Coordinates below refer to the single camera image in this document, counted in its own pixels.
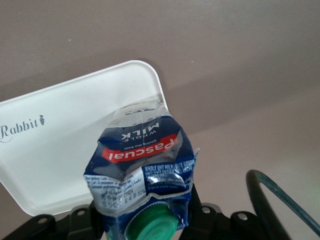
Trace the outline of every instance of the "red label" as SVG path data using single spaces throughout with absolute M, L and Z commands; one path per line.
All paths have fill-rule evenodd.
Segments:
M 176 134 L 171 134 L 161 138 L 159 142 L 154 144 L 139 147 L 128 151 L 110 150 L 107 147 L 102 152 L 102 157 L 109 162 L 117 164 L 119 162 L 127 162 L 140 158 L 150 157 L 155 154 L 169 151 L 178 143 Z

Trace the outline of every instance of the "black cable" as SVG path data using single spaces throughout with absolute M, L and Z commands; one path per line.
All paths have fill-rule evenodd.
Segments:
M 320 225 L 303 210 L 290 196 L 288 196 L 272 179 L 258 170 L 250 170 L 246 174 L 246 184 L 254 210 L 260 219 L 266 234 L 271 240 L 289 240 L 289 236 L 282 227 L 275 213 L 264 195 L 260 183 L 264 184 L 295 214 L 298 215 L 319 237 Z

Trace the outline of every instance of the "green bottle cap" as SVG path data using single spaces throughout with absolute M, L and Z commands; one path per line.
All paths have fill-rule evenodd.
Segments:
M 177 230 L 178 222 L 167 205 L 154 205 L 132 220 L 127 229 L 127 238 L 128 240 L 170 240 Z

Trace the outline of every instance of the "blue packaging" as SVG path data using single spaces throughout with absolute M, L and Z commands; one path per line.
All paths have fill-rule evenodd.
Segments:
M 161 101 L 117 110 L 84 173 L 112 240 L 131 240 L 132 219 L 156 204 L 167 205 L 177 230 L 185 228 L 195 163 L 187 135 Z

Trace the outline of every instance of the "white plastic tray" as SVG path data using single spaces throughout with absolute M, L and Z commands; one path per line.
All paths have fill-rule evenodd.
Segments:
M 89 204 L 83 173 L 108 115 L 156 99 L 156 71 L 132 60 L 1 102 L 0 181 L 32 216 Z

